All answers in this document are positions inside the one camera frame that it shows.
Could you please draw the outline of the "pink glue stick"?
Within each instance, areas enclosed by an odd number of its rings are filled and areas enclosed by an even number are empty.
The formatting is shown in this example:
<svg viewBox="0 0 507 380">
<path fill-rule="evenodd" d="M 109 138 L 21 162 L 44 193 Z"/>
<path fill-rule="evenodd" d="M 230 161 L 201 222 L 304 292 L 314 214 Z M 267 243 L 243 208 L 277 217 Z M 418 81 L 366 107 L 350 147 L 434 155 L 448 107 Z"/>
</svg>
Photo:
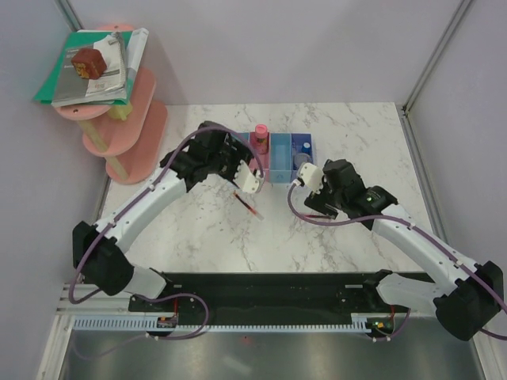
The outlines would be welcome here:
<svg viewBox="0 0 507 380">
<path fill-rule="evenodd" d="M 258 124 L 253 133 L 253 145 L 259 154 L 269 152 L 269 130 L 266 125 Z"/>
</svg>

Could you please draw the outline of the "clear jar of paper clips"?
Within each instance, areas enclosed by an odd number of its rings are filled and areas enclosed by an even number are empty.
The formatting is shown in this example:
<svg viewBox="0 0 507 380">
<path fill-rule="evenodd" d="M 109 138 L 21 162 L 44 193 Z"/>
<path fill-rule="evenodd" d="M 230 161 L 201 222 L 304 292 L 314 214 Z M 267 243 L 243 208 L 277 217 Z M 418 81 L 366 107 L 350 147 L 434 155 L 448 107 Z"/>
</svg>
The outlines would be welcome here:
<svg viewBox="0 0 507 380">
<path fill-rule="evenodd" d="M 293 158 L 294 168 L 298 169 L 301 165 L 311 162 L 311 156 L 305 153 L 298 153 Z"/>
</svg>

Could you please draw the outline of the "red pen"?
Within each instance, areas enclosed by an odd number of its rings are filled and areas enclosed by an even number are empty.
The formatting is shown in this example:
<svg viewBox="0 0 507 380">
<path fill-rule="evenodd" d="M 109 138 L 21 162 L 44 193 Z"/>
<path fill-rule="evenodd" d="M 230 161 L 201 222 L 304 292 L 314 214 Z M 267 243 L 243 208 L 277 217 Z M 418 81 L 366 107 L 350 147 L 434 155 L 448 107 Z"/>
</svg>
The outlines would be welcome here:
<svg viewBox="0 0 507 380">
<path fill-rule="evenodd" d="M 303 214 L 303 215 L 300 215 L 300 218 L 302 219 L 322 219 L 322 220 L 330 220 L 330 217 L 327 216 L 327 215 L 308 215 L 308 214 Z"/>
</svg>

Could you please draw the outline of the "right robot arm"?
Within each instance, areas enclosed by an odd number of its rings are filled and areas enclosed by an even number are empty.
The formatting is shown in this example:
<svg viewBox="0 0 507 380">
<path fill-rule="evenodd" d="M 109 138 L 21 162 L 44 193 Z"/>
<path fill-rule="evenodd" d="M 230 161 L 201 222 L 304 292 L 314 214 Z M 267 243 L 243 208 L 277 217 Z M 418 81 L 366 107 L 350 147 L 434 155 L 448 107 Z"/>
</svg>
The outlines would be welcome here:
<svg viewBox="0 0 507 380">
<path fill-rule="evenodd" d="M 359 222 L 385 238 L 429 276 L 429 281 L 421 281 L 378 272 L 362 294 L 369 310 L 378 312 L 389 304 L 416 310 L 435 317 L 464 341 L 506 310 L 503 272 L 495 263 L 479 264 L 417 226 L 386 189 L 365 186 L 351 162 L 328 160 L 323 168 L 304 163 L 297 179 L 311 191 L 307 207 L 331 218 L 344 212 L 349 224 Z"/>
</svg>

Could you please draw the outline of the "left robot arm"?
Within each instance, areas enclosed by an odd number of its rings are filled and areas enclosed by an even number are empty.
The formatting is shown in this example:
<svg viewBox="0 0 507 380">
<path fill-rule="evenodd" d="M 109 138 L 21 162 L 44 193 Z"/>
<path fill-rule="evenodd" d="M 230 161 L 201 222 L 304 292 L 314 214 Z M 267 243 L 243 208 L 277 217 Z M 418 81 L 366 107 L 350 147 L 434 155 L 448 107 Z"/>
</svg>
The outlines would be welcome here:
<svg viewBox="0 0 507 380">
<path fill-rule="evenodd" d="M 75 275 L 84 276 L 109 296 L 124 291 L 145 298 L 157 311 L 168 310 L 174 293 L 166 287 L 166 279 L 154 269 L 132 264 L 127 251 L 164 209 L 210 175 L 220 176 L 244 193 L 259 192 L 264 170 L 249 167 L 250 161 L 259 159 L 242 134 L 204 121 L 160 161 L 146 185 L 119 209 L 93 224 L 75 226 Z"/>
</svg>

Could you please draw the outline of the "light blue drawer box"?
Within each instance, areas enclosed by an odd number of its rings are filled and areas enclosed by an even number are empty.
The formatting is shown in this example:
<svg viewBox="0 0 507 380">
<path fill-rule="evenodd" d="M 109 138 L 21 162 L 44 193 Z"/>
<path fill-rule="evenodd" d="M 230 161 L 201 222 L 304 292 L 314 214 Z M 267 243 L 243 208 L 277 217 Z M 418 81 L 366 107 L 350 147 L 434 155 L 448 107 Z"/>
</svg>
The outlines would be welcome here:
<svg viewBox="0 0 507 380">
<path fill-rule="evenodd" d="M 249 132 L 239 132 L 237 135 L 234 135 L 234 138 L 238 141 L 245 140 L 249 143 L 250 142 L 250 133 Z"/>
</svg>

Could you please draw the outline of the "pink drawer box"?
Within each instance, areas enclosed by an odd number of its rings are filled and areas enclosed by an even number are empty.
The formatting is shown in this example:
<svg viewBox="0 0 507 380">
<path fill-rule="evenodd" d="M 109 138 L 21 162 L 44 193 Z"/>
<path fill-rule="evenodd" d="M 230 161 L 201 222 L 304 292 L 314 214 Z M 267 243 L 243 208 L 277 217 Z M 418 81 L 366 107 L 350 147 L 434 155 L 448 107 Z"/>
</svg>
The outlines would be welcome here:
<svg viewBox="0 0 507 380">
<path fill-rule="evenodd" d="M 256 148 L 254 147 L 254 133 L 253 132 L 250 133 L 250 145 L 256 150 Z M 264 179 L 265 179 L 265 181 L 268 181 L 269 180 L 269 152 L 267 154 L 259 154 L 257 152 L 257 155 L 260 158 L 262 168 L 264 170 Z"/>
</svg>

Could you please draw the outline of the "sky blue drawer box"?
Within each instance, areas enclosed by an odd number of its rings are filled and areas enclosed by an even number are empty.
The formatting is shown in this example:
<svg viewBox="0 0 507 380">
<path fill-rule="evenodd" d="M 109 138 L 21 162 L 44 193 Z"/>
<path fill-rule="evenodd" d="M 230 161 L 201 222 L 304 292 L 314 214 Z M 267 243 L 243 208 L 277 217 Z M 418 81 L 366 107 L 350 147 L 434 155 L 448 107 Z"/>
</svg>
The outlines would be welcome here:
<svg viewBox="0 0 507 380">
<path fill-rule="evenodd" d="M 292 175 L 292 137 L 286 133 L 272 133 L 269 146 L 269 181 L 288 183 Z"/>
</svg>

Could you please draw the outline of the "purple drawer box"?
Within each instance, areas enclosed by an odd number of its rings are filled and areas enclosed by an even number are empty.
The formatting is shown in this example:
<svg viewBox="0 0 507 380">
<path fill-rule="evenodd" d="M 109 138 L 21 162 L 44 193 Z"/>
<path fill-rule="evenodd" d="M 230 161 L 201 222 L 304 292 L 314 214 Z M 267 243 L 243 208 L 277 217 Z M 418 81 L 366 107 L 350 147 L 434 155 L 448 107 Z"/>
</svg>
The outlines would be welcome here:
<svg viewBox="0 0 507 380">
<path fill-rule="evenodd" d="M 292 175 L 296 179 L 299 167 L 304 163 L 316 164 L 311 134 L 292 133 Z"/>
</svg>

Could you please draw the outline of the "pink tiered shelf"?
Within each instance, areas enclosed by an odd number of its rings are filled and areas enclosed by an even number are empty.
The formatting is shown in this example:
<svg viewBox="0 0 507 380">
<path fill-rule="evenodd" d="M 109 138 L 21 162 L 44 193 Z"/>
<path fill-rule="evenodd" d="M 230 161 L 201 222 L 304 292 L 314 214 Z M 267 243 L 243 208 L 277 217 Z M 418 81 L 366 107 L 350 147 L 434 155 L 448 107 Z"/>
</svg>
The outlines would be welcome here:
<svg viewBox="0 0 507 380">
<path fill-rule="evenodd" d="M 73 105 L 57 108 L 82 129 L 84 147 L 104 158 L 107 174 L 117 183 L 135 184 L 150 176 L 166 129 L 166 106 L 154 99 L 153 72 L 140 67 L 131 101 L 125 106 Z"/>
</svg>

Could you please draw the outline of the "red brown cube box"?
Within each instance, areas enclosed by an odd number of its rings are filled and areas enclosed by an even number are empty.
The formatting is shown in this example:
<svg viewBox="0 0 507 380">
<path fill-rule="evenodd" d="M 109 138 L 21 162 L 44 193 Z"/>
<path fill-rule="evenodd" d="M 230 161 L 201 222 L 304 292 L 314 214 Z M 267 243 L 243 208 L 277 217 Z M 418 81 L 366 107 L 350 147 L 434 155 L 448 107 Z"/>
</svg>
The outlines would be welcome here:
<svg viewBox="0 0 507 380">
<path fill-rule="evenodd" d="M 99 79 L 107 68 L 101 52 L 89 47 L 79 49 L 72 57 L 71 63 L 78 76 L 83 79 Z"/>
</svg>

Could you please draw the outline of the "grey manual booklet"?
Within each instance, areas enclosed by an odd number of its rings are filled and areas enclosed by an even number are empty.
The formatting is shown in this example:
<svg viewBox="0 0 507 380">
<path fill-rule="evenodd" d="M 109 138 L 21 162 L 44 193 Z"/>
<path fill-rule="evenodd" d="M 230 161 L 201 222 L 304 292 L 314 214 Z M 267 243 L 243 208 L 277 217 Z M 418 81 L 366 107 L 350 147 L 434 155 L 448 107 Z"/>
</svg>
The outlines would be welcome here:
<svg viewBox="0 0 507 380">
<path fill-rule="evenodd" d="M 81 48 L 94 48 L 93 44 L 68 48 L 63 57 L 55 92 L 51 105 L 63 107 L 68 105 L 86 104 L 94 102 L 111 102 L 124 99 L 127 96 L 127 86 L 123 74 L 122 43 L 120 42 L 120 73 L 107 74 L 99 79 L 83 79 L 78 76 L 71 59 Z"/>
</svg>

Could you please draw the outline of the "green folder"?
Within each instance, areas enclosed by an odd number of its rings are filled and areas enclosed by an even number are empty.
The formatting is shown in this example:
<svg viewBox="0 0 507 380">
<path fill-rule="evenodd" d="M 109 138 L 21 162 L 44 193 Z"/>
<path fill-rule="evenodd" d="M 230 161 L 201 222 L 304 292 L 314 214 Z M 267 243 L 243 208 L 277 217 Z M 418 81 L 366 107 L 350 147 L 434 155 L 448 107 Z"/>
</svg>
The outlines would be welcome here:
<svg viewBox="0 0 507 380">
<path fill-rule="evenodd" d="M 78 48 L 82 45 L 93 44 L 103 39 L 109 34 L 110 31 L 98 31 L 98 30 L 82 30 L 78 32 L 71 33 L 65 44 L 63 46 L 62 51 L 57 58 L 57 62 L 52 70 L 52 72 L 48 75 L 44 84 L 40 87 L 39 91 L 36 93 L 34 100 L 39 101 L 42 104 L 51 105 L 52 98 L 55 92 L 56 82 L 59 76 L 59 71 L 61 65 L 63 63 L 64 53 L 68 48 Z M 130 101 L 130 97 L 132 95 L 133 87 L 129 87 L 127 85 L 127 96 L 124 99 L 115 100 L 111 102 L 94 102 L 87 104 L 97 104 L 97 105 L 125 105 Z"/>
</svg>

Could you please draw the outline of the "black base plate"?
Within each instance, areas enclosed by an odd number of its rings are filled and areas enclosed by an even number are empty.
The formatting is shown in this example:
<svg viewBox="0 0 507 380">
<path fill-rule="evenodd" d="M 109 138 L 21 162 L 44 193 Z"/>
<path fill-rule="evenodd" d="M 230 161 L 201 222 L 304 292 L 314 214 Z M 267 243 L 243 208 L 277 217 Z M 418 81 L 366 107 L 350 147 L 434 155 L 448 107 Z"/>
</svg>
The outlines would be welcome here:
<svg viewBox="0 0 507 380">
<path fill-rule="evenodd" d="M 346 314 L 390 314 L 358 273 L 170 273 L 160 303 L 133 296 L 131 312 L 175 312 L 188 322 L 337 322 Z"/>
</svg>

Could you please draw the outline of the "aluminium rail frame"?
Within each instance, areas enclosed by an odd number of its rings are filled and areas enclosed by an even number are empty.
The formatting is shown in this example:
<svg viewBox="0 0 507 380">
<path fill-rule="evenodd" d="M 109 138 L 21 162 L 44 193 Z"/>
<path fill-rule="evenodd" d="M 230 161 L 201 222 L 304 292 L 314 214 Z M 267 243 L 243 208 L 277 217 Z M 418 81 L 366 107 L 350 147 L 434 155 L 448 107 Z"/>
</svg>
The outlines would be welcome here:
<svg viewBox="0 0 507 380">
<path fill-rule="evenodd" d="M 252 216 L 216 178 L 162 212 L 132 245 L 137 264 L 169 272 L 414 272 L 399 249 L 362 226 L 339 229 L 298 220 L 287 186 L 266 184 Z M 477 340 L 464 343 L 413 313 L 398 335 L 375 343 L 353 333 L 208 332 L 167 342 L 141 332 L 78 330 L 77 318 L 128 321 L 125 294 L 79 304 L 62 294 L 40 379 L 488 379 Z"/>
</svg>

